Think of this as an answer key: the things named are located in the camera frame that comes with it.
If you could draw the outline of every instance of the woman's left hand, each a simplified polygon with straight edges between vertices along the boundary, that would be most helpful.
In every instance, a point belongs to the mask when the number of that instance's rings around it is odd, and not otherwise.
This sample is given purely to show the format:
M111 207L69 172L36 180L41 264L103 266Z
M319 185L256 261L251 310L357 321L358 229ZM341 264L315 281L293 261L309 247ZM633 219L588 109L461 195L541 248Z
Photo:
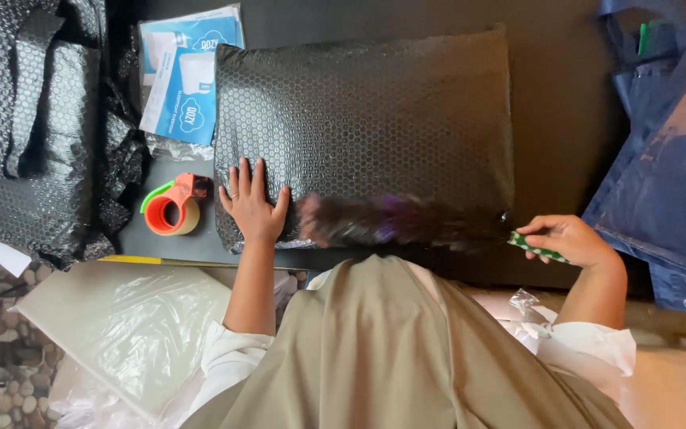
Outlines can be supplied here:
M291 189L283 186L277 198L277 207L266 202L264 197L264 160L255 163L253 180L250 178L250 164L247 158L240 158L239 172L236 167L229 168L229 191L219 187L221 205L243 232L245 245L249 243L270 243L272 247L285 224L287 207L291 200Z

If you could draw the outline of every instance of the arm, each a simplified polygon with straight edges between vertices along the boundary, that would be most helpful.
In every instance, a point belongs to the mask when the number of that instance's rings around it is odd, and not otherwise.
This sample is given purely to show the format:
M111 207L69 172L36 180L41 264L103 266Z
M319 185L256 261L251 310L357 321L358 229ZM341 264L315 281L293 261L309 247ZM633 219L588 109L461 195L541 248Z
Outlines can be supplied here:
M264 198L264 161L256 162L251 182L248 160L241 158L239 176L235 167L229 169L229 190L231 198L223 186L219 196L243 232L245 249L223 325L233 332L274 336L274 243L284 226L290 189L284 186L272 207Z
M526 242L559 252L573 265L582 267L554 325L583 321L621 329L626 308L626 268L610 245L576 216L538 216L519 228L530 235ZM534 253L526 252L533 259Z

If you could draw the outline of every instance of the khaki hijab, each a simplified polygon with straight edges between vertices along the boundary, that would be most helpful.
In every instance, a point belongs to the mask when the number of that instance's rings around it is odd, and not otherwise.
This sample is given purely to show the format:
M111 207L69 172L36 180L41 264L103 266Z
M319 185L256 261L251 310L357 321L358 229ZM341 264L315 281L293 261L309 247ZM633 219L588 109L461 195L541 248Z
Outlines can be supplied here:
M253 374L182 429L631 427L594 386L554 373L457 286L432 281L426 290L395 257L338 265L293 297Z

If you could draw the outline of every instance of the green object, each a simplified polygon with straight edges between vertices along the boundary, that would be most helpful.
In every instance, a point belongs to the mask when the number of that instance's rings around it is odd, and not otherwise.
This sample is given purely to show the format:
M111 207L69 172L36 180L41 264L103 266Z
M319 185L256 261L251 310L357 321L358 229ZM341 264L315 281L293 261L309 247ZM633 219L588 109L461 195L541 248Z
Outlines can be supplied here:
M518 231L512 231L512 233L510 234L510 239L507 242L512 244L513 246L518 246L521 249L526 249L531 252L534 252L541 257L555 259L558 262L570 263L566 258L563 257L563 255L561 255L558 252L554 252L549 249L542 249L540 247L529 246L528 243L526 243L526 237L527 236L519 233Z
M647 24L640 25L640 45L637 47L636 54L645 55L647 51Z
M139 213L144 213L145 210L147 210L147 204L150 202L150 200L153 197L157 197L163 192L169 190L174 185L174 183L176 183L176 180L172 180L166 183L165 185L155 188L152 192L148 193L147 197L145 197L144 201L142 201L142 207L139 209Z

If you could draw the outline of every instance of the pebble-patterned floor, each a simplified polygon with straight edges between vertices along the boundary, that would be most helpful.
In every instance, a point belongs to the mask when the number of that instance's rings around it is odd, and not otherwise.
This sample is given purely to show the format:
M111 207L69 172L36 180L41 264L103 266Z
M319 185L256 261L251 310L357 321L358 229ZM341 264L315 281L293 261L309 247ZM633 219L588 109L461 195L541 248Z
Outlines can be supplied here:
M23 295L52 273L33 264L20 278L0 267L0 292L28 284ZM0 299L0 429L53 429L60 415L49 408L47 398L60 368L62 350L25 317L8 311L15 298Z

